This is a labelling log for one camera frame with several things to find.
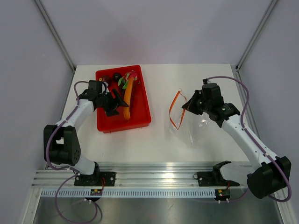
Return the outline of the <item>clear orange zip top bag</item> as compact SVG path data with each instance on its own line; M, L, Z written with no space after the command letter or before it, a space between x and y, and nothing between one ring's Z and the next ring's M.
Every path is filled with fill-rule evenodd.
M208 116L195 115L182 105L187 102L182 89L178 89L169 107L169 132L185 145L199 148L204 142L204 133L208 130Z

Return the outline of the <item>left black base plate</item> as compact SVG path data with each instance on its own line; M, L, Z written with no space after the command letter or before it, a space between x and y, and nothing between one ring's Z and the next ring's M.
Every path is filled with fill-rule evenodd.
M115 185L116 172L99 172L92 175L80 175L75 178L74 186L78 187L93 187L93 186L108 186Z

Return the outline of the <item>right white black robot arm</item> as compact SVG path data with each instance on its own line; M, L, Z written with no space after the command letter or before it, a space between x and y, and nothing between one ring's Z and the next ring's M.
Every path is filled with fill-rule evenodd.
M286 156L277 156L245 126L243 114L232 103L224 102L216 83L204 84L182 108L196 115L208 114L236 142L254 169L246 175L246 185L255 197L272 197L275 192L287 188L288 195L283 202L290 200L291 161Z

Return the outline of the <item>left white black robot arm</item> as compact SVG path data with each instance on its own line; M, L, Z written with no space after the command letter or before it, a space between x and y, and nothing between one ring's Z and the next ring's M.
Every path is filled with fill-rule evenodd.
M81 154L78 130L97 109L107 117L119 115L119 107L128 108L116 89L108 89L108 83L97 80L87 82L87 89L76 93L72 111L43 131L44 159L56 171L69 169L74 172L75 186L113 185L114 172L101 172L97 162Z

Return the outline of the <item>left aluminium corner post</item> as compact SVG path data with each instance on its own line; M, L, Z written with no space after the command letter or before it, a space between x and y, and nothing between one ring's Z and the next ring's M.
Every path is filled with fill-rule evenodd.
M53 36L58 48L60 49L64 59L66 60L68 66L70 67L71 71L74 73L76 70L76 65L74 64L73 60L71 59L63 41L61 40L57 29L54 26L52 19L50 18L49 13L47 12L46 7L44 6L41 0L33 0L34 5L37 7L39 13L41 14L46 26L48 27L51 35Z

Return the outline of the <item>aluminium corner post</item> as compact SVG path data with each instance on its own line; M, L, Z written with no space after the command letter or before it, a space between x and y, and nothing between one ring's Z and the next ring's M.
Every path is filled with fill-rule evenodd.
M73 60L71 59L63 41L61 40L57 29L54 26L52 19L50 18L49 13L47 12L46 7L44 6L41 0L33 0L34 5L37 7L39 13L41 14L46 26L48 27L51 35L53 36L58 48L60 49L64 59L66 60L68 66L70 67L71 71L74 73L76 70L76 65L74 64Z
M276 9L279 0L271 0L269 5L267 6L262 18L260 19L257 27L255 28L253 35L251 36L248 44L246 45L245 50L242 53L241 58L239 59L238 63L235 66L237 72L239 72L246 62L247 58L249 57L251 51L253 50L255 44L257 43L260 35L262 34L263 30L265 29L268 21L270 20L271 15L273 14L274 10Z

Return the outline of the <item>aluminium mounting rail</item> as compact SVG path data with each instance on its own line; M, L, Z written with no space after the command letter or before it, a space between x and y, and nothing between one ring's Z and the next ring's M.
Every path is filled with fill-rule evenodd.
M207 175L198 172L211 172L217 162L162 162L162 163L105 163L99 162L101 172L115 172L115 189L196 189ZM246 187L247 174L254 169L249 162L231 162L222 166L222 176L226 180ZM40 169L34 174L32 188L58 188L74 173L68 170L55 171Z

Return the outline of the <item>small circuit board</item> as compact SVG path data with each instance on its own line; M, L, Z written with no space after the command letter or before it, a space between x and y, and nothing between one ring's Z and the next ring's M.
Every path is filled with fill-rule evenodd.
M230 198L230 189L218 189L216 190L216 195L218 197L226 197L226 198Z
M92 196L101 196L102 190L101 189L91 189L91 195Z

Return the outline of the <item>red plastic tray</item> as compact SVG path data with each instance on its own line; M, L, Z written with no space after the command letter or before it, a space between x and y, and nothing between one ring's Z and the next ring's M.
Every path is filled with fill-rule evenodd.
M130 119L125 120L123 116L124 107L119 107L117 111L119 115L108 117L103 109L97 110L97 129L103 133L112 133L117 131L125 131L134 128L146 127L151 122L151 114L148 104L148 98L145 90L142 70L140 65L131 65L113 69L98 70L95 72L96 80L102 75L111 77L112 82L108 85L110 91L115 88L121 97L124 99L125 91L118 86L118 82L113 81L113 74L120 73L124 76L127 72L134 70L138 73L138 81L140 84L135 93L134 107L130 111Z

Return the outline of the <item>pink dragon fruit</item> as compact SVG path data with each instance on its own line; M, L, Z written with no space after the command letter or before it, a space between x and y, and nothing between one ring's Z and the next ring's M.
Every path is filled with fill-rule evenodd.
M122 76L118 81L118 86L121 89L126 89L130 79L133 79L133 82L138 80L138 73L134 70L127 72L124 76Z

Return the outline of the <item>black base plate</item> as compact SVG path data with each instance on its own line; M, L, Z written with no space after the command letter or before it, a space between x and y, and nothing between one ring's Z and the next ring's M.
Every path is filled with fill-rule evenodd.
M115 185L116 172L99 172L92 175L80 175L75 178L74 186L78 187L93 187L93 186L108 186Z
M239 187L240 184L234 181L225 180L220 173L214 171L203 171L196 173L200 187Z

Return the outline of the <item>right small circuit board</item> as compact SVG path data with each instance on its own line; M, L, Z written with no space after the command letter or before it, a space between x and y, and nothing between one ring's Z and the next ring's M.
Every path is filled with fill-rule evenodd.
M216 190L216 195L218 197L226 197L226 198L230 198L230 189L218 189Z

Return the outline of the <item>left small circuit board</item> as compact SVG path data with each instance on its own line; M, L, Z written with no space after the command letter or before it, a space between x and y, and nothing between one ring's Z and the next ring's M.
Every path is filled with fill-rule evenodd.
M102 190L101 189L91 189L91 195L92 196L101 196Z

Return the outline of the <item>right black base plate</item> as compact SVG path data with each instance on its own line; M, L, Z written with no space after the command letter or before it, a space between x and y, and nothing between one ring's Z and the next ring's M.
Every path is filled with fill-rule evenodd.
M240 184L234 181L225 180L220 173L214 171L203 171L196 173L200 187L239 187Z

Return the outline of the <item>right aluminium corner post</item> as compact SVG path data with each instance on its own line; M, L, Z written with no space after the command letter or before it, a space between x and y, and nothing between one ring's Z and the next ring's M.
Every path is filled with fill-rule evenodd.
M235 66L237 72L239 72L246 62L247 58L249 57L251 51L253 50L255 44L257 43L260 35L262 34L263 30L265 29L268 21L270 20L271 15L273 14L274 10L276 9L279 0L271 0L269 5L267 6L262 18L260 19L257 27L255 28L253 35L251 36L248 44L246 45L245 50L242 53L241 58L239 59L238 63Z

